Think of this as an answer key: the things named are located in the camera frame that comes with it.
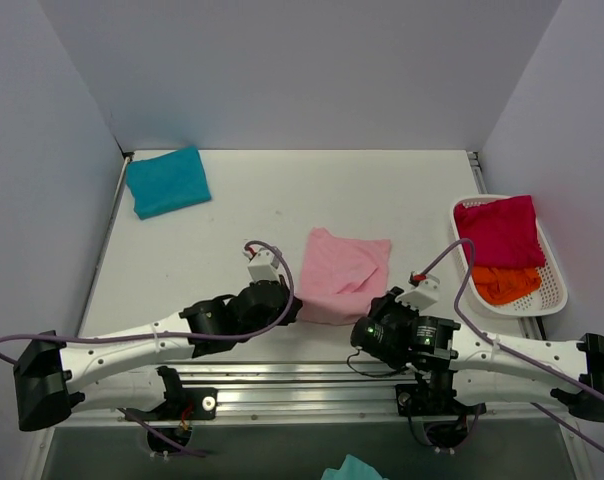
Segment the white plastic basket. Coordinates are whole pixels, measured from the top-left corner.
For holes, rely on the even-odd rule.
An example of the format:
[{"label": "white plastic basket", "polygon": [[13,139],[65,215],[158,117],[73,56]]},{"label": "white plastic basket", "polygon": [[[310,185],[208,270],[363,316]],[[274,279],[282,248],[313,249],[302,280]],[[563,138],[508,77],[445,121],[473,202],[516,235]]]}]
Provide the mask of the white plastic basket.
[{"label": "white plastic basket", "polygon": [[[502,200],[504,198],[509,197],[504,195],[476,195],[474,197],[464,197],[454,202],[451,211],[449,212],[451,220],[450,234],[453,241],[460,239],[455,218],[453,217],[453,209],[456,205],[461,203],[465,207],[473,207],[494,202],[495,200]],[[473,278],[471,278],[469,280],[469,286],[464,293],[469,301],[469,306],[473,311],[484,316],[513,318],[550,315],[552,313],[557,313],[564,308],[568,299],[568,292],[564,279],[562,278],[558,264],[553,257],[553,253],[549,248],[544,232],[542,232],[542,228],[537,220],[536,226],[538,229],[538,242],[544,253],[544,257],[546,258],[546,265],[537,269],[542,279],[540,288],[515,302],[507,303],[506,305],[491,305],[484,301],[480,296],[475,288]],[[468,268],[464,250],[459,246],[452,254],[455,258],[458,272],[460,273],[460,279],[462,279]]]}]

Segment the basket rim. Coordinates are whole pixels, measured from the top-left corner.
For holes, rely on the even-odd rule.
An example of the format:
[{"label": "basket rim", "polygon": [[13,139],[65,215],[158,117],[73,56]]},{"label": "basket rim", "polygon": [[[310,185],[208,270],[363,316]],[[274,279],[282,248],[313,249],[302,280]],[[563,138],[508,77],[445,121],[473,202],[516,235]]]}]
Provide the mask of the basket rim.
[{"label": "basket rim", "polygon": [[[456,200],[454,200],[453,204],[451,205],[451,208],[449,210],[449,218],[450,218],[451,226],[453,228],[453,235],[454,235],[455,240],[460,239],[460,233],[458,231],[457,225],[455,223],[455,218],[453,216],[453,210],[455,209],[455,207],[457,205],[459,205],[460,203],[463,203],[465,201],[471,201],[471,200],[488,200],[485,203],[491,203],[492,201],[503,200],[503,199],[512,198],[512,197],[513,197],[513,195],[476,194],[476,195],[462,196],[462,197],[459,197]],[[553,313],[557,313],[560,310],[562,310],[567,304],[568,292],[567,292],[566,284],[564,282],[564,278],[562,277],[562,273],[560,272],[558,264],[555,260],[553,251],[551,250],[551,247],[546,239],[546,236],[544,235],[544,231],[542,230],[542,226],[540,225],[540,222],[538,221],[537,218],[535,219],[535,226],[536,226],[536,230],[538,233],[538,239],[543,244],[542,252],[544,253],[544,258],[546,259],[547,264],[549,265],[551,270],[554,271],[556,280],[558,283],[558,287],[560,290],[560,292],[558,294],[559,300],[557,302],[557,305],[555,305],[553,307],[549,307],[549,308],[538,308],[538,309],[524,308],[524,309],[519,309],[519,310],[516,310],[515,308],[511,307],[511,305],[513,305],[515,302],[518,302],[521,299],[526,298],[527,296],[530,296],[531,294],[525,295],[524,297],[521,297],[520,299],[507,303],[505,305],[500,305],[499,307],[491,305],[486,300],[484,300],[482,298],[482,296],[479,294],[479,292],[475,286],[475,282],[473,281],[473,277],[471,276],[469,278],[468,286],[471,288],[472,295],[475,297],[475,299],[478,302],[480,302],[480,305],[482,307],[489,310],[490,312],[492,312],[495,315],[499,315],[499,316],[502,316],[505,318],[506,317],[514,318],[514,317],[523,317],[523,316],[551,315]],[[469,264],[466,260],[466,255],[464,254],[464,249],[462,248],[461,245],[458,245],[456,250],[457,250],[458,255],[460,255],[462,264],[464,266],[464,270],[467,271],[469,269]]]}]

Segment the gray floor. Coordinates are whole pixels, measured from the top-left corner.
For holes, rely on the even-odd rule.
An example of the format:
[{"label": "gray floor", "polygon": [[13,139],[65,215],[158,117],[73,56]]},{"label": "gray floor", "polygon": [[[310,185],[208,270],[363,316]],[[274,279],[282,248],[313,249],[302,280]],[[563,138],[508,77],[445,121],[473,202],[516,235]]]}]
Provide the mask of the gray floor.
[{"label": "gray floor", "polygon": [[454,456],[436,455],[412,439],[408,425],[332,424],[199,427],[201,460],[151,460],[134,428],[59,428],[45,479],[320,479],[348,453],[391,479],[573,479],[558,427],[550,420],[481,421]]}]

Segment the pink towel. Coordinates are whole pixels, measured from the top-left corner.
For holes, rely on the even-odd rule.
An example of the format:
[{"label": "pink towel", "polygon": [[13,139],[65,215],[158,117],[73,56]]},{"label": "pink towel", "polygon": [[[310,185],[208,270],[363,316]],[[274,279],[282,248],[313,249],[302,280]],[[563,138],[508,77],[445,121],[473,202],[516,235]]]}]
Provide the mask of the pink towel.
[{"label": "pink towel", "polygon": [[389,276],[390,240],[338,238],[325,228],[309,234],[296,291],[304,306],[298,318],[346,325],[369,312],[384,295]]}]

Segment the blue cloth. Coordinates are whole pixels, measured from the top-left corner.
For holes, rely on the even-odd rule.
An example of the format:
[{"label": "blue cloth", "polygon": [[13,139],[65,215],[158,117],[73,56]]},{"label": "blue cloth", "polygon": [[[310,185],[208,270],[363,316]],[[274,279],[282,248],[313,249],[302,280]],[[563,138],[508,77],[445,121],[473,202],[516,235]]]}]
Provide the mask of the blue cloth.
[{"label": "blue cloth", "polygon": [[367,465],[362,460],[347,455],[339,470],[327,468],[322,475],[322,480],[385,480],[375,468]]},{"label": "blue cloth", "polygon": [[206,174],[195,147],[131,162],[126,184],[140,220],[211,200]]}]

